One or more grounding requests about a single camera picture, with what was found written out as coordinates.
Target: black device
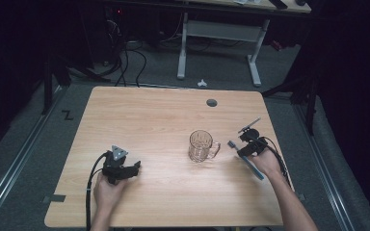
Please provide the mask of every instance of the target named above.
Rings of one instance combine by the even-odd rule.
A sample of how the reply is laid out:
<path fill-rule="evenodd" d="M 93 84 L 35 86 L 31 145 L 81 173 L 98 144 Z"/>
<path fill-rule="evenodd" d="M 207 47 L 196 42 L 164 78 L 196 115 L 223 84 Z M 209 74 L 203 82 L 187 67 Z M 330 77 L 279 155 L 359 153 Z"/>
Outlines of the black device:
<path fill-rule="evenodd" d="M 276 149 L 275 144 L 268 138 L 260 137 L 259 132 L 251 128 L 251 125 L 253 125 L 255 122 L 242 128 L 241 132 L 243 132 L 243 134 L 239 138 L 241 141 L 245 141 L 248 144 L 244 148 L 238 150 L 237 154 L 239 155 L 239 157 L 247 157 L 253 153 L 256 153 L 256 155 L 260 155 L 260 153 L 262 153 L 266 147 L 269 148 L 269 150 L 271 150 L 273 154 L 275 155 L 278 161 L 278 164 L 280 166 L 281 173 L 286 179 L 287 184 L 291 187 L 290 180 L 289 180 L 288 173 L 287 173 L 287 167 L 284 164 L 283 160 L 281 159 L 281 156 L 278 154 L 278 150 Z M 266 140 L 273 143 L 274 148 L 269 146 Z"/>
<path fill-rule="evenodd" d="M 299 5 L 301 7 L 305 5 L 305 0 L 295 0 L 295 1 L 296 1 L 297 5 Z"/>
<path fill-rule="evenodd" d="M 137 162 L 132 167 L 125 167 L 124 162 L 128 153 L 118 147 L 113 146 L 113 148 L 113 152 L 106 152 L 102 172 L 108 177 L 108 182 L 114 185 L 120 180 L 137 176 L 141 162 Z"/>
<path fill-rule="evenodd" d="M 269 0 L 273 5 L 276 6 L 278 10 L 285 10 L 287 9 L 287 5 L 285 5 L 281 0 Z"/>
<path fill-rule="evenodd" d="M 242 141 L 248 142 L 248 145 L 237 151 L 240 157 L 250 156 L 254 152 L 260 154 L 268 144 L 264 138 L 259 137 L 257 130 L 251 128 L 246 129 L 239 138 Z"/>

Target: dark background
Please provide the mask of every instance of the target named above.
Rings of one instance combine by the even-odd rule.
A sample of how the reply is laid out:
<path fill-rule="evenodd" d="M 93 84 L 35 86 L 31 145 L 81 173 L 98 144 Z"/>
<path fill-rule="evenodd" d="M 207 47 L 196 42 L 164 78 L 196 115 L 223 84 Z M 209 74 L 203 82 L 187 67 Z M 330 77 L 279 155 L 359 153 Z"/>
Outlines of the dark background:
<path fill-rule="evenodd" d="M 309 4 L 313 14 L 339 20 L 312 26 L 273 20 L 265 42 L 303 46 L 285 82 L 303 77 L 318 80 L 317 93 L 336 140 L 370 201 L 370 1 Z M 0 139 L 41 82 L 49 51 L 87 67 L 108 57 L 107 46 L 96 43 L 101 36 L 95 38 L 104 25 L 91 28 L 95 19 L 85 21 L 81 16 L 85 13 L 74 3 L 0 1 Z M 131 23 L 138 26 L 130 33 L 150 44 L 157 44 L 160 27 L 174 28 L 168 18 L 177 18 L 157 11 L 131 16 L 137 18 Z M 94 54 L 98 49 L 104 52 Z"/>

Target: white desk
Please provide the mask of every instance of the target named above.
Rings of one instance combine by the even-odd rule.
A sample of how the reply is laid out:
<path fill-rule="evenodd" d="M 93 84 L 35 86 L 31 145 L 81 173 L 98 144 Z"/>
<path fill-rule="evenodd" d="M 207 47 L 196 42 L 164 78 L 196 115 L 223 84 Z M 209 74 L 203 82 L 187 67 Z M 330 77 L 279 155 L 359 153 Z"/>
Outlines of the white desk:
<path fill-rule="evenodd" d="M 249 1 L 245 5 L 241 6 L 234 3 L 231 0 L 189 0 L 188 2 L 203 3 L 203 4 L 219 4 L 226 5 L 230 7 L 244 7 L 244 8 L 255 8 L 261 10 L 271 10 L 276 11 L 276 7 L 268 0 L 262 0 L 259 4 L 254 4 Z M 305 4 L 304 6 L 299 6 L 294 0 L 283 0 L 284 4 L 287 5 L 286 12 L 291 13 L 310 13 L 311 8 Z M 254 26 L 244 26 L 235 24 L 224 24 L 197 20 L 188 20 L 188 14 L 184 13 L 183 28 L 182 28 L 182 44 L 181 51 L 179 54 L 178 72 L 177 78 L 185 78 L 186 70 L 186 41 L 188 36 L 195 37 L 205 37 L 212 39 L 232 39 L 241 40 L 247 42 L 255 42 L 255 46 L 251 51 L 251 55 L 247 56 L 248 64 L 251 69 L 251 77 L 253 79 L 253 84 L 256 87 L 261 86 L 260 77 L 257 71 L 256 58 L 260 51 L 263 39 L 266 36 L 267 28 L 269 26 L 270 20 L 266 19 L 263 25 L 260 27 Z"/>

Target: black cable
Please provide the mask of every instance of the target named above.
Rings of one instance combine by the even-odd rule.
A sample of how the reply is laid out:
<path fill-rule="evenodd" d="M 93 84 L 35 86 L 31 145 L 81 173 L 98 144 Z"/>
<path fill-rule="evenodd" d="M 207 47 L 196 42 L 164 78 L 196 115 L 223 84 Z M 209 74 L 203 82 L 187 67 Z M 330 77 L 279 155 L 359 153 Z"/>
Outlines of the black cable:
<path fill-rule="evenodd" d="M 269 141 L 273 145 L 273 147 L 275 148 L 276 153 L 278 154 L 278 148 L 276 147 L 275 143 L 267 137 L 263 137 L 263 139 Z"/>
<path fill-rule="evenodd" d="M 124 54 L 125 54 L 125 59 L 126 59 L 127 63 L 125 64 L 125 69 L 122 71 L 121 75 L 120 75 L 120 76 L 119 76 L 119 78 L 117 79 L 116 84 L 114 85 L 114 87 L 116 87 L 116 86 L 119 84 L 119 81 L 120 81 L 121 79 L 123 79 L 123 80 L 124 80 L 124 86 L 126 87 L 126 84 L 125 84 L 125 78 L 124 78 L 125 71 L 126 71 L 126 70 L 127 70 L 127 68 L 128 68 L 128 54 L 127 54 L 127 49 L 126 49 L 126 47 L 125 47 L 125 49 L 124 49 Z"/>
<path fill-rule="evenodd" d="M 210 47 L 210 45 L 212 44 L 212 39 L 211 38 L 207 38 L 208 42 L 207 42 L 207 45 L 205 47 L 203 47 L 202 49 L 192 49 L 191 47 L 189 47 L 188 45 L 186 46 L 189 50 L 192 50 L 192 51 L 197 51 L 197 52 L 201 52 L 201 51 L 204 51 L 206 49 L 208 49 Z"/>
<path fill-rule="evenodd" d="M 179 47 L 182 45 L 182 42 L 181 41 L 177 41 L 178 39 L 181 39 L 181 37 L 177 37 L 177 38 L 172 38 L 170 40 L 164 40 L 164 41 L 160 41 L 160 45 L 161 46 L 164 46 L 164 47 L 167 47 L 167 48 L 176 48 L 176 47 Z M 166 45 L 165 43 L 169 43 L 169 42 L 176 42 L 176 45 Z"/>
<path fill-rule="evenodd" d="M 222 42 L 217 42 L 215 40 L 212 41 L 213 44 L 215 45 L 220 45 L 220 46 L 225 46 L 225 47 L 233 47 L 233 46 L 236 46 L 237 44 L 241 43 L 242 41 L 238 40 L 238 41 L 233 41 L 232 44 L 225 44 L 225 43 L 222 43 Z"/>
<path fill-rule="evenodd" d="M 128 68 L 128 51 L 130 51 L 130 52 L 134 52 L 134 53 L 137 53 L 137 54 L 139 54 L 139 55 L 141 55 L 143 58 L 144 58 L 144 65 L 143 65 L 143 68 L 141 68 L 141 70 L 140 70 L 140 72 L 137 74 L 137 76 L 136 76 L 136 79 L 135 79 L 135 81 L 136 81 L 136 85 L 137 85 L 137 87 L 139 88 L 140 87 L 140 83 L 139 83 L 139 79 L 140 79 L 140 75 L 143 73 L 143 71 L 144 71 L 144 69 L 145 69 L 145 66 L 146 66 L 146 56 L 143 54 L 143 53 L 141 53 L 141 52 L 139 52 L 139 51 L 136 51 L 136 50 L 127 50 L 127 49 L 124 49 L 124 53 L 125 53 L 125 59 L 127 60 L 127 63 L 126 63 L 126 66 L 125 66 L 125 69 L 124 69 L 124 71 L 121 73 L 121 75 L 119 76 L 119 78 L 118 78 L 118 80 L 117 80 L 117 82 L 116 82 L 116 84 L 115 84 L 115 87 L 119 84 L 119 81 L 121 80 L 121 79 L 123 79 L 123 81 L 124 81 L 124 86 L 125 87 L 127 87 L 126 86 L 126 83 L 125 83 L 125 78 L 124 78 L 124 73 L 125 73 L 125 71 L 127 70 L 127 68 Z"/>
<path fill-rule="evenodd" d="M 130 50 L 130 51 L 131 51 L 131 52 L 135 52 L 135 53 L 137 53 L 137 54 L 139 54 L 139 55 L 143 56 L 143 58 L 144 58 L 144 65 L 143 65 L 143 68 L 141 68 L 140 73 L 138 73 L 137 77 L 135 78 L 135 83 L 137 84 L 137 87 L 139 88 L 139 87 L 140 87 L 140 84 L 139 84 L 139 82 L 138 82 L 138 79 L 140 78 L 141 73 L 143 73 L 143 70 L 145 69 L 145 66 L 146 66 L 146 56 L 145 56 L 145 55 L 143 55 L 143 53 L 141 53 L 141 52 L 139 52 L 139 51 L 136 51 L 136 50 Z"/>
<path fill-rule="evenodd" d="M 181 25 L 183 24 L 182 23 L 182 19 L 183 19 L 183 16 L 184 16 L 184 13 L 182 13 L 179 17 L 179 20 L 178 20 L 178 25 L 176 26 L 176 29 L 175 31 L 172 33 L 172 35 L 169 37 L 169 38 L 166 38 L 166 39 L 163 39 L 163 40 L 160 40 L 159 41 L 159 44 L 162 45 L 162 46 L 165 46 L 165 47 L 178 47 L 181 45 L 181 43 L 179 43 L 179 45 L 177 46 L 167 46 L 165 44 L 163 44 L 164 42 L 167 42 L 167 41 L 171 41 L 171 40 L 175 40 L 175 39 L 181 39 L 182 36 L 178 36 L 177 33 L 179 31 L 179 28 L 181 27 Z"/>
<path fill-rule="evenodd" d="M 98 159 L 97 161 L 95 161 L 95 164 L 94 166 L 92 167 L 92 171 L 90 173 L 90 176 L 89 176 L 89 181 L 87 183 L 87 187 L 86 187 L 86 228 L 87 228 L 87 231 L 90 231 L 90 229 L 92 228 L 92 213 L 91 213 L 91 209 L 90 209 L 90 202 L 91 202 L 91 194 L 92 194 L 92 179 L 93 177 L 95 176 L 96 173 L 99 172 L 95 171 L 95 168 L 97 167 L 97 164 L 98 162 L 103 158 L 105 157 L 107 154 L 106 153 L 103 153 Z"/>

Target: desk leg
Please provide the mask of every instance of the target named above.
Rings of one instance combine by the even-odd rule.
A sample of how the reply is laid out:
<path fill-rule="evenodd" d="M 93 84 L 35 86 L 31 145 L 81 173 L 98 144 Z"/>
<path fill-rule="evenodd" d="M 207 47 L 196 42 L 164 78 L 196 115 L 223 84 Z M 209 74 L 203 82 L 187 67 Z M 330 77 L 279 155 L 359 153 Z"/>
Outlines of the desk leg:
<path fill-rule="evenodd" d="M 266 19 L 263 23 L 263 26 L 259 32 L 259 36 L 256 42 L 256 46 L 254 47 L 253 54 L 248 55 L 248 62 L 249 67 L 251 68 L 251 77 L 253 79 L 253 85 L 255 87 L 261 86 L 261 81 L 259 77 L 259 73 L 257 72 L 257 66 L 256 66 L 256 58 L 259 54 L 261 44 L 263 43 L 263 39 L 266 36 L 267 28 L 269 27 L 270 20 Z"/>
<path fill-rule="evenodd" d="M 188 14 L 184 13 L 184 22 L 182 25 L 182 45 L 181 53 L 179 54 L 178 74 L 177 74 L 177 78 L 180 80 L 185 78 L 187 31 L 188 31 Z"/>

